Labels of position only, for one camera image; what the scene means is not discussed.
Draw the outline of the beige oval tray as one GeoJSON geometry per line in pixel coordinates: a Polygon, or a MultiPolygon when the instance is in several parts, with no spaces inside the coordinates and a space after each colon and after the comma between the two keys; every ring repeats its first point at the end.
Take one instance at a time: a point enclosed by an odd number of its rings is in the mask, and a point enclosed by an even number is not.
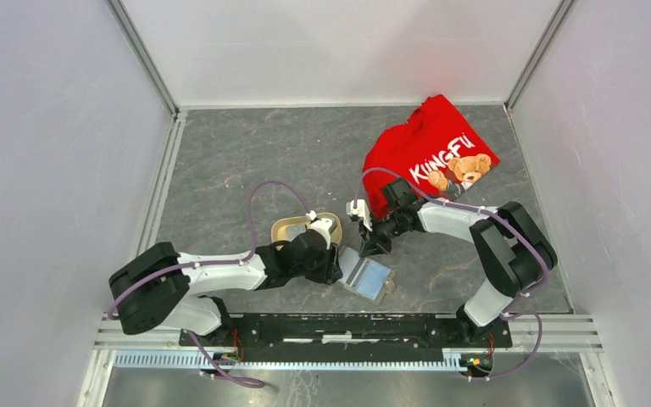
{"type": "MultiPolygon", "coordinates": [[[[337,215],[331,212],[321,212],[315,213],[313,217],[314,220],[327,220],[331,243],[340,244],[342,242],[342,222],[337,215]]],[[[310,215],[280,219],[271,227],[271,241],[292,241],[298,234],[308,229],[311,221],[310,215]]]]}

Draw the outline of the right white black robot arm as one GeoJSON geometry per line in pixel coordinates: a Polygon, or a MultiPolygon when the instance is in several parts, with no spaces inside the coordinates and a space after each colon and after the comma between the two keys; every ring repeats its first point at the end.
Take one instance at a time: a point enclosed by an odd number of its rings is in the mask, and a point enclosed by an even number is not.
{"type": "Polygon", "coordinates": [[[485,340],[494,321],[509,307],[543,284],[558,264],[557,254],[527,210],[517,202],[500,207],[454,203],[427,195],[404,178],[381,189],[383,215],[374,215],[365,200],[346,205],[348,218],[358,223],[363,257],[389,254],[395,238],[411,231],[440,234],[472,243],[485,273],[476,293],[459,307],[458,340],[476,346],[485,340]]]}

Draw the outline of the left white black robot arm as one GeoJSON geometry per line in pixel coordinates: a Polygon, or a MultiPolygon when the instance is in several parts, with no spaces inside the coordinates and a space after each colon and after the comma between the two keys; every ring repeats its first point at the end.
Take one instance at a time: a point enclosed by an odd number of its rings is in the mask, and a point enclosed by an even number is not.
{"type": "Polygon", "coordinates": [[[186,254],[170,242],[156,243],[108,279],[114,300],[107,316],[126,335],[163,326],[222,345],[232,323],[213,292],[274,289],[298,278],[331,285],[342,277],[337,255],[338,246],[312,229],[243,254],[186,254]]]}

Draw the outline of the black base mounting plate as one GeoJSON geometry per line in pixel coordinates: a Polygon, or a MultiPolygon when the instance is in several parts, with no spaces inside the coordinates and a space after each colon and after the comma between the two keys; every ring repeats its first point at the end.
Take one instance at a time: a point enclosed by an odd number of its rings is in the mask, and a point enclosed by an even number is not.
{"type": "Polygon", "coordinates": [[[205,348],[241,350],[246,362],[426,362],[444,349],[511,348],[509,324],[471,327],[455,314],[231,315],[198,339],[205,348]]]}

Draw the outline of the red kung fu t-shirt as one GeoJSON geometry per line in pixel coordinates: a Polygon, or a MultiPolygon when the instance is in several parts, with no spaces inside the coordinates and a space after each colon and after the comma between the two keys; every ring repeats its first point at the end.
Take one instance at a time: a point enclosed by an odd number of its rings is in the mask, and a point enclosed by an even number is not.
{"type": "Polygon", "coordinates": [[[403,123],[384,130],[364,160],[372,213],[383,217],[381,189],[403,177],[427,195],[455,200],[500,163],[465,117],[443,95],[429,97],[403,123]]]}

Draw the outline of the aluminium frame rail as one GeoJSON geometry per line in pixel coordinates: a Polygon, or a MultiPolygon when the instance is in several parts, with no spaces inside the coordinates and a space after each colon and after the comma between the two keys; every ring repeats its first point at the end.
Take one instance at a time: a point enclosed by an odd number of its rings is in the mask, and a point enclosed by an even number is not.
{"type": "Polygon", "coordinates": [[[545,354],[588,354],[603,350],[593,319],[585,315],[531,315],[511,321],[474,347],[436,345],[416,338],[357,339],[351,332],[325,338],[283,338],[266,341],[265,329],[249,327],[245,338],[259,345],[244,349],[242,361],[229,359],[232,341],[197,347],[188,335],[174,328],[127,336],[115,321],[103,321],[94,348],[109,351],[114,366],[213,370],[312,370],[312,371],[464,371],[467,363],[486,355],[515,354],[532,350],[545,354]]]}

